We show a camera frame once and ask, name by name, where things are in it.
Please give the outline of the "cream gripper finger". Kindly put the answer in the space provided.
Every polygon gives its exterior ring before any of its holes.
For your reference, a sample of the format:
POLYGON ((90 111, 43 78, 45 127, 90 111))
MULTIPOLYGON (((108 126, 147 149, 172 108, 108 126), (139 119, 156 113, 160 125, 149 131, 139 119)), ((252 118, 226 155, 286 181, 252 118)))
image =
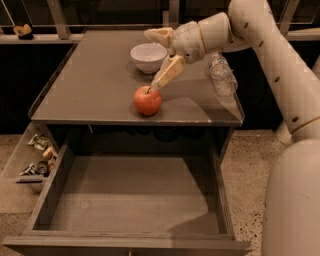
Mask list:
POLYGON ((147 29, 144 31, 144 36, 152 42, 159 43, 165 48, 171 46, 171 37, 174 29, 171 27, 147 29))
POLYGON ((184 69, 185 59, 180 55, 167 56, 151 82, 152 90, 160 90, 176 78, 184 69))

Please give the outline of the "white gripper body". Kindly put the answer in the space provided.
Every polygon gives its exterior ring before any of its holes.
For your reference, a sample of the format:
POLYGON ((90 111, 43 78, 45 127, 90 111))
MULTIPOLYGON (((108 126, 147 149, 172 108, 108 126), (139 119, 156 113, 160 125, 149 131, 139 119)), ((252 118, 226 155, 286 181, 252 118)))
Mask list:
POLYGON ((206 52, 199 24, 191 21, 179 26, 171 36, 171 49, 187 64, 202 60, 206 52))

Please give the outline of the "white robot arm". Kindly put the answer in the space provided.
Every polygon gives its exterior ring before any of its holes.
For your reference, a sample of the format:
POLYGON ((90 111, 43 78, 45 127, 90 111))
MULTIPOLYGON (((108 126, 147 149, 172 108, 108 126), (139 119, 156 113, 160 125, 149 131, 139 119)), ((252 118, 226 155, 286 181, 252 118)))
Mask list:
POLYGON ((227 13, 144 35, 173 54, 154 90, 209 53, 254 50, 293 140, 269 174, 261 256, 320 256, 320 80, 281 34, 267 0, 231 0, 227 13))

